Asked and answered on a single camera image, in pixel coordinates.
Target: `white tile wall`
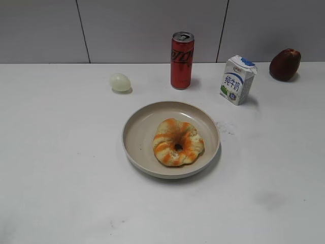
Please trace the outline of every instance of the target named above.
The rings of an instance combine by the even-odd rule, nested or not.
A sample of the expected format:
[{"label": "white tile wall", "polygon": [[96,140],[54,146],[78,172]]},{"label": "white tile wall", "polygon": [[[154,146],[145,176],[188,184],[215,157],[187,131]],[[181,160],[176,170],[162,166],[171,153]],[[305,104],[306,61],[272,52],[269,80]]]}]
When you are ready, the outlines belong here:
[{"label": "white tile wall", "polygon": [[194,62],[215,62],[226,0],[78,0],[92,63],[168,63],[177,31],[195,35]]},{"label": "white tile wall", "polygon": [[218,62],[235,54],[268,62],[285,48],[325,61],[324,8],[320,0],[230,0]]},{"label": "white tile wall", "polygon": [[0,63],[87,63],[75,0],[0,0]]}]

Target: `glazed donut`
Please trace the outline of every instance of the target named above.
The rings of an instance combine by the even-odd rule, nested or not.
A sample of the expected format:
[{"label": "glazed donut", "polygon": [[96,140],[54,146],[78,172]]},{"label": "glazed donut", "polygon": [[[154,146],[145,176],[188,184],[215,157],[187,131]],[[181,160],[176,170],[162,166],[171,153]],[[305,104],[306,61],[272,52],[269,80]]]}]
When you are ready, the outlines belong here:
[{"label": "glazed donut", "polygon": [[166,166],[193,163],[204,150],[204,142],[196,128],[174,118],[163,121],[153,140],[156,158]]}]

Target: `plate rim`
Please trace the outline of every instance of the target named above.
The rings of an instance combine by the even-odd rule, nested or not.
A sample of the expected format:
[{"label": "plate rim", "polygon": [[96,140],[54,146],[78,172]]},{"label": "plate rim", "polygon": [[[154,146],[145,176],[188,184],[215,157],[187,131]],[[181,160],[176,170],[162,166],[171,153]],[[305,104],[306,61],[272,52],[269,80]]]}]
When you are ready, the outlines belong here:
[{"label": "plate rim", "polygon": [[[139,112],[141,109],[144,109],[146,107],[149,107],[151,105],[154,105],[154,104],[157,104],[157,103],[181,103],[181,104],[185,104],[185,105],[188,105],[188,106],[191,106],[191,107],[194,107],[196,109],[198,109],[199,111],[203,112],[214,124],[214,127],[216,128],[217,130],[217,133],[218,133],[218,142],[217,142],[217,149],[216,151],[214,152],[213,156],[211,157],[211,159],[209,160],[209,162],[204,165],[203,167],[195,170],[195,171],[192,171],[192,172],[189,172],[189,173],[186,173],[186,174],[163,174],[163,173],[158,173],[158,172],[154,172],[154,171],[151,171],[151,170],[148,170],[146,168],[144,168],[142,165],[138,164],[131,156],[130,154],[128,153],[128,151],[126,150],[125,148],[125,143],[124,143],[124,131],[125,131],[125,128],[126,128],[126,125],[127,123],[130,121],[130,119],[137,113]],[[201,108],[193,105],[193,104],[190,104],[190,103],[186,103],[186,102],[179,102],[179,101],[175,101],[175,100],[164,100],[164,101],[159,101],[159,102],[154,102],[154,103],[150,103],[150,104],[147,104],[141,108],[139,108],[137,111],[135,111],[134,113],[132,113],[128,119],[126,120],[126,122],[124,123],[124,126],[123,126],[123,130],[122,130],[122,136],[121,136],[121,139],[122,139],[122,146],[123,146],[123,149],[124,149],[124,152],[127,156],[127,158],[131,161],[131,163],[136,166],[138,169],[142,170],[143,172],[151,175],[151,176],[154,176],[154,177],[158,177],[158,178],[164,178],[164,179],[178,179],[178,178],[185,178],[185,177],[189,177],[189,176],[192,176],[196,173],[199,173],[201,170],[205,169],[210,163],[211,161],[216,157],[219,149],[220,149],[220,131],[219,131],[219,128],[218,126],[215,124],[214,120],[212,119],[212,117],[204,110],[202,110]]]}]

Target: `tile grout line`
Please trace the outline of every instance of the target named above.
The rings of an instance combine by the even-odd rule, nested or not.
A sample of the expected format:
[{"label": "tile grout line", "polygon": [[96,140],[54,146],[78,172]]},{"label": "tile grout line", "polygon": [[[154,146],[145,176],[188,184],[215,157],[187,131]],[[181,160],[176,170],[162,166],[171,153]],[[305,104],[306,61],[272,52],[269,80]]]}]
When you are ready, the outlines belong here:
[{"label": "tile grout line", "polygon": [[87,51],[87,55],[88,55],[88,61],[89,61],[89,63],[91,64],[90,57],[89,57],[88,46],[87,46],[86,37],[85,37],[85,32],[84,32],[84,30],[83,30],[83,25],[82,25],[82,21],[81,21],[81,16],[80,16],[80,11],[79,11],[78,0],[76,0],[76,5],[77,5],[77,10],[78,10],[78,15],[79,15],[80,24],[81,24],[81,30],[82,30],[83,40],[84,40],[84,42],[85,42],[86,51]]},{"label": "tile grout line", "polygon": [[225,24],[225,21],[226,21],[226,18],[227,18],[229,1],[230,0],[227,0],[227,6],[225,8],[224,19],[223,19],[222,30],[221,30],[220,41],[219,41],[219,47],[218,47],[218,53],[217,53],[217,59],[215,61],[216,63],[218,62],[218,58],[219,58],[219,52],[220,52],[221,41],[222,41],[222,36],[223,36],[223,29],[224,29],[224,24]]}]

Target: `donut hole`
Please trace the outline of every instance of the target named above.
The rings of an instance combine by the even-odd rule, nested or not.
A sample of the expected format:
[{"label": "donut hole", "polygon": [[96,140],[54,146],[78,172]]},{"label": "donut hole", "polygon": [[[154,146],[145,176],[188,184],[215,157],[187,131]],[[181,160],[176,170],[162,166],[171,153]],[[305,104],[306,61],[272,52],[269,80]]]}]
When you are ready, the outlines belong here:
[{"label": "donut hole", "polygon": [[183,146],[181,144],[176,143],[174,148],[177,153],[183,151]]}]

